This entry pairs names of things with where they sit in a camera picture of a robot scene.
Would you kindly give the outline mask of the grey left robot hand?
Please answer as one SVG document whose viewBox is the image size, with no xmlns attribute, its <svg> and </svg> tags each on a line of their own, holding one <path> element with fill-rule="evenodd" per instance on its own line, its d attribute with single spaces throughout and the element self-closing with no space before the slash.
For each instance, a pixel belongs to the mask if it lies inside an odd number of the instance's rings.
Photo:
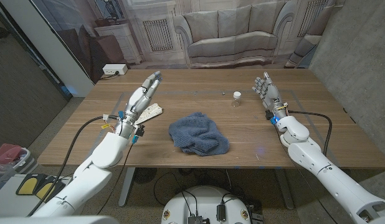
<svg viewBox="0 0 385 224">
<path fill-rule="evenodd" d="M 142 112 L 149 106 L 161 80 L 161 72 L 154 72 L 133 92 L 126 104 L 123 118 L 119 120 L 115 126 L 115 134 L 126 139 L 131 136 L 136 121 L 139 119 Z"/>
</svg>

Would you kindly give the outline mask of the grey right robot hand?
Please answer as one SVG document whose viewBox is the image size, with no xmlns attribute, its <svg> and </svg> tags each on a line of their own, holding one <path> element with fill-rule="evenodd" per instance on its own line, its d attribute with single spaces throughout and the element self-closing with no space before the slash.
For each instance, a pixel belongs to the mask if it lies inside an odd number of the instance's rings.
<svg viewBox="0 0 385 224">
<path fill-rule="evenodd" d="M 273 84 L 272 79 L 267 72 L 264 72 L 264 77 L 257 77 L 253 91 L 258 94 L 262 100 L 262 104 L 266 110 L 266 118 L 275 123 L 287 116 L 287 105 L 282 101 L 282 97 Z"/>
</svg>

